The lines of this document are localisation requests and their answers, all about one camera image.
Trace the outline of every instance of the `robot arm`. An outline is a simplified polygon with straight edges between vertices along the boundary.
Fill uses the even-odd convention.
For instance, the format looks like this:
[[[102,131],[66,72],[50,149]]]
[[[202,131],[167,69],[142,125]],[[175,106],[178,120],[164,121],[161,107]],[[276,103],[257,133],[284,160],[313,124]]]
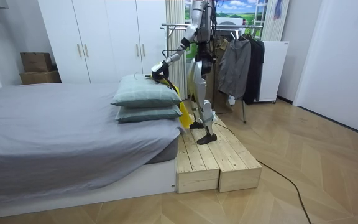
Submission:
[[[201,20],[203,18],[203,12],[206,5],[207,3],[205,0],[193,0],[191,11],[191,24],[187,27],[185,36],[180,41],[180,45],[176,49],[176,52],[164,61],[152,67],[152,77],[154,80],[160,80],[163,77],[168,78],[168,67],[173,62],[179,60],[181,56],[186,52],[186,48],[188,48],[190,46],[190,43],[194,41],[200,29]]]

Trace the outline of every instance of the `light green pillow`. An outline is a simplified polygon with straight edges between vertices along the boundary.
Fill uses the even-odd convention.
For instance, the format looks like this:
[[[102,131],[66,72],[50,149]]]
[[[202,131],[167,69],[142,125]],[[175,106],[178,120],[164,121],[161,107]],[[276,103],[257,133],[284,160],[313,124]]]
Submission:
[[[177,105],[163,108],[119,108],[116,120],[120,123],[172,119],[182,115]]]
[[[142,74],[124,76],[112,99],[113,105],[130,108],[166,107],[180,102],[180,97],[170,86]]]

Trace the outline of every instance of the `white cabinet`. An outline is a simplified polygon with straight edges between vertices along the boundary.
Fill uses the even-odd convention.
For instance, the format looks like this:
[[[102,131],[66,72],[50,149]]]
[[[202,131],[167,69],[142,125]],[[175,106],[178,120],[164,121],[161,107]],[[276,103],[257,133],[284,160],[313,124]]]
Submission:
[[[39,0],[63,83],[89,83],[81,37],[71,1]]]
[[[73,0],[73,5],[91,83],[118,82],[104,1]]]
[[[122,60],[116,64],[117,73],[143,73],[136,2],[106,1],[106,11],[115,60]]]
[[[167,20],[165,1],[137,0],[136,5],[143,73],[151,73],[151,68],[163,60],[162,51],[166,49],[165,31],[160,29],[161,21]]]
[[[288,41],[264,41],[265,62],[260,82],[259,102],[276,101],[278,86],[289,46]]]
[[[165,1],[39,0],[63,83],[118,82],[163,60]]]

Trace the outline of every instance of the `wooden platform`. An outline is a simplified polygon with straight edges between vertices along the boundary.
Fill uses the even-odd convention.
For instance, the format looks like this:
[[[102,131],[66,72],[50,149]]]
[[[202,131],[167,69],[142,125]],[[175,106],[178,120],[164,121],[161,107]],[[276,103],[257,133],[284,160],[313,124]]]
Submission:
[[[218,118],[215,123],[225,126]],[[224,127],[213,124],[218,140],[197,145],[205,135],[192,129],[179,138],[177,157],[177,192],[219,189],[220,192],[248,189],[259,184],[262,166]]]

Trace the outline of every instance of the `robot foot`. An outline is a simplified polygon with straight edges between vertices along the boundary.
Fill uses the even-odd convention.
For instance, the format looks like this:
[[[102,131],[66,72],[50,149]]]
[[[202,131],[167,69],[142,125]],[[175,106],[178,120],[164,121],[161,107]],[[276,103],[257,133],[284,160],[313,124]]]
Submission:
[[[202,137],[201,139],[197,140],[197,144],[203,145],[208,144],[210,142],[216,141],[218,137],[216,137],[216,134],[207,134],[206,136]]]
[[[201,129],[204,128],[204,125],[201,123],[197,123],[196,121],[190,125],[190,129]]]

